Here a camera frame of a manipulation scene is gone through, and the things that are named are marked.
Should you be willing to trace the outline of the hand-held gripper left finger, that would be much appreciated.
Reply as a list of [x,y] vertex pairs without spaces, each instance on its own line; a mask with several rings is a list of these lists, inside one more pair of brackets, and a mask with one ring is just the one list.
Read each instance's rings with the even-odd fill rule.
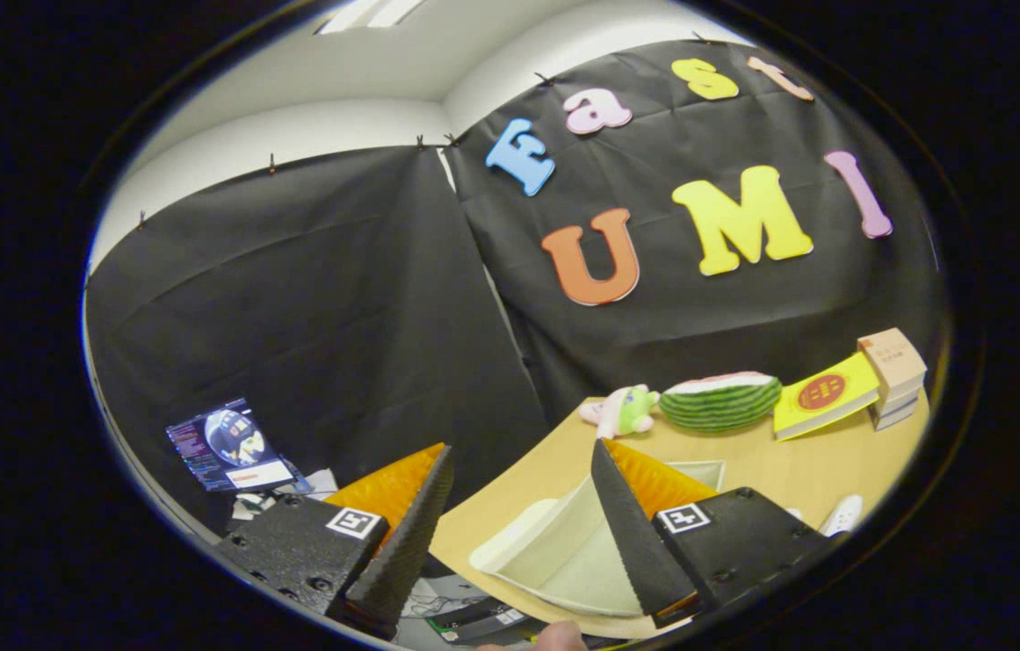
[[282,497],[226,535],[217,552],[255,585],[391,640],[453,481],[452,449],[439,442],[324,500]]

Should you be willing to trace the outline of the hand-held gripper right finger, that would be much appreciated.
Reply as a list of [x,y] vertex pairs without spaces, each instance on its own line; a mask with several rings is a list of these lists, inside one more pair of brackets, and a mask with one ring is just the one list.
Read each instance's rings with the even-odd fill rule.
[[836,548],[752,487],[710,490],[612,439],[594,442],[591,478],[639,609],[658,629],[748,609]]

